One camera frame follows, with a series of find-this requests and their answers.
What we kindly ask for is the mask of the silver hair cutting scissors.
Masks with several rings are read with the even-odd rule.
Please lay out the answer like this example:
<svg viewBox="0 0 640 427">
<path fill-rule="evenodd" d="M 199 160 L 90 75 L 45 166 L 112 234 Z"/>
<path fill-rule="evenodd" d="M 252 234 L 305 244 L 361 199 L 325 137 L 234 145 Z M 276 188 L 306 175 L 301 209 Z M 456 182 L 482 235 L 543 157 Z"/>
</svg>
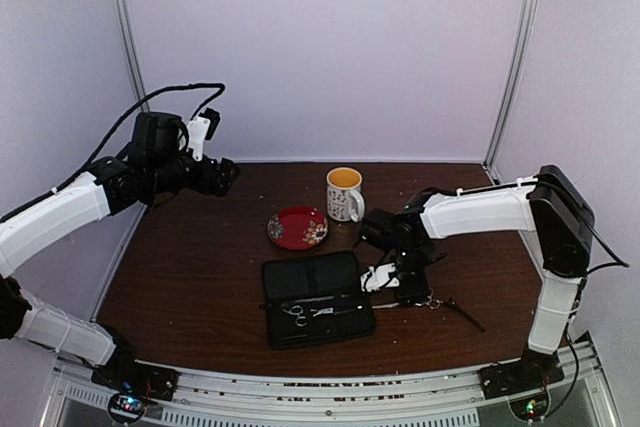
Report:
<svg viewBox="0 0 640 427">
<path fill-rule="evenodd" d="M 402 304 L 402 303 L 399 303 L 399 302 L 391 302 L 391 303 L 373 305 L 372 308 L 374 310 L 382 310 L 382 309 L 393 309 L 393 308 L 409 308 L 409 307 L 421 308 L 421 307 L 425 307 L 425 308 L 428 308 L 430 310 L 437 310 L 443 304 L 444 304 L 444 301 L 437 300 L 437 299 L 431 299 L 431 300 L 428 300 L 428 301 L 425 301 L 425 302 L 418 302 L 418 303 L 410 302 L 410 303 L 406 303 L 406 304 Z"/>
</svg>

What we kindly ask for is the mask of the black zippered tool case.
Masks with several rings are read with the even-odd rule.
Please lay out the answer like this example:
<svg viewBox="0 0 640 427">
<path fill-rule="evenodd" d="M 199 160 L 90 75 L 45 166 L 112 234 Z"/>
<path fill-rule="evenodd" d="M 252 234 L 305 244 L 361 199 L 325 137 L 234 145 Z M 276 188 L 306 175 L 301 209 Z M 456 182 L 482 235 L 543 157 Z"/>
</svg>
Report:
<svg viewBox="0 0 640 427">
<path fill-rule="evenodd" d="M 269 345 L 277 351 L 313 347 L 366 337 L 375 331 L 375 314 L 361 291 L 359 262 L 354 252 L 340 251 L 298 259 L 268 261 L 261 280 Z M 283 307 L 305 310 L 363 305 L 350 314 L 323 315 L 302 328 Z"/>
</svg>

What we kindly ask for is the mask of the silver thinning scissors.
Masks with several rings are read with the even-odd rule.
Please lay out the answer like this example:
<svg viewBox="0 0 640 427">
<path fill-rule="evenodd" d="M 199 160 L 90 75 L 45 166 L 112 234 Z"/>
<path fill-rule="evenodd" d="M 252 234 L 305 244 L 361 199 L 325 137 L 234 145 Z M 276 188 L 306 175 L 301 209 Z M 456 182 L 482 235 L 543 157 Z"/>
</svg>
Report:
<svg viewBox="0 0 640 427">
<path fill-rule="evenodd" d="M 321 309 L 308 309 L 305 310 L 301 305 L 293 305 L 290 307 L 283 307 L 282 311 L 294 318 L 294 325 L 302 328 L 308 325 L 309 321 L 313 318 L 334 314 L 333 307 L 321 308 Z"/>
</svg>

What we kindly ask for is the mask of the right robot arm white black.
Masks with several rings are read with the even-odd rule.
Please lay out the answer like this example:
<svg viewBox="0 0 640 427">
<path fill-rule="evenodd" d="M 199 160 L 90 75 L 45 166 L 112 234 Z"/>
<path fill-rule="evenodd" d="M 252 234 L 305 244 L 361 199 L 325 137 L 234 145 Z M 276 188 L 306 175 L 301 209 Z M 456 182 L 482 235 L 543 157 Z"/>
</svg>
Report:
<svg viewBox="0 0 640 427">
<path fill-rule="evenodd" d="M 544 165 L 511 183 L 464 190 L 427 187 L 397 212 L 376 208 L 360 238 L 391 255 L 361 275 L 366 293 L 392 288 L 402 306 L 429 298 L 425 269 L 437 260 L 434 243 L 449 237 L 511 232 L 524 244 L 541 280 L 533 323 L 513 366 L 519 387 L 535 387 L 551 371 L 578 304 L 590 264 L 595 214 L 562 169 Z"/>
</svg>

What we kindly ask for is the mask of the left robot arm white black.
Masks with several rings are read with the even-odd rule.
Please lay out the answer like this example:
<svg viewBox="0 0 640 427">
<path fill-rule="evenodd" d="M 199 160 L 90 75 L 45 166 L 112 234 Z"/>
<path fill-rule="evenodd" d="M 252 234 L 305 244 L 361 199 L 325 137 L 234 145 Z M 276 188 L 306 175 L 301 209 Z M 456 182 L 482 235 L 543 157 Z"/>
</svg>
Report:
<svg viewBox="0 0 640 427">
<path fill-rule="evenodd" d="M 1 336 L 19 338 L 103 367 L 123 391 L 137 389 L 144 371 L 126 341 L 29 294 L 14 275 L 30 258 L 76 230 L 140 203 L 152 206 L 160 194 L 189 189 L 226 195 L 240 169 L 232 161 L 207 157 L 204 145 L 220 122 L 207 108 L 188 122 L 169 113 L 136 117 L 124 158 L 104 157 L 81 168 L 66 187 L 49 192 L 1 223 Z"/>
</svg>

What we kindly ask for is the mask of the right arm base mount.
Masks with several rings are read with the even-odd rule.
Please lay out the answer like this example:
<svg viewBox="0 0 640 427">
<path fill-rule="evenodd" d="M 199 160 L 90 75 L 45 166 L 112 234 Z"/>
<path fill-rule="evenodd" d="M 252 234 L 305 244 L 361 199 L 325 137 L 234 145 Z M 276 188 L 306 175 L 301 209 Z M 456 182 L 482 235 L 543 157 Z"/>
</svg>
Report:
<svg viewBox="0 0 640 427">
<path fill-rule="evenodd" d="M 528 425 L 549 420 L 569 400 L 579 377 L 577 351 L 571 343 L 568 348 L 574 361 L 574 374 L 560 400 L 553 401 L 549 390 L 552 384 L 565 379 L 558 352 L 546 355 L 528 348 L 517 360 L 494 362 L 478 371 L 484 398 L 508 397 L 511 413 Z"/>
</svg>

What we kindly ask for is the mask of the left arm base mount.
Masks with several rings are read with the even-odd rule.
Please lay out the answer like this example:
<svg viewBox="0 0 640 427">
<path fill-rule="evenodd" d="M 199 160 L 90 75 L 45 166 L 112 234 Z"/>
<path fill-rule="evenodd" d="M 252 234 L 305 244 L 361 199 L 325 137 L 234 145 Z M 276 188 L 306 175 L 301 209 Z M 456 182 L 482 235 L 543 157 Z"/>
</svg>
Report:
<svg viewBox="0 0 640 427">
<path fill-rule="evenodd" d="M 105 365 L 86 364 L 91 381 L 115 393 L 107 403 L 109 417 L 121 426 L 130 426 L 158 401 L 171 401 L 179 373 L 172 368 L 144 364 L 137 360 L 134 347 L 113 327 L 101 324 L 112 337 L 115 350 Z"/>
</svg>

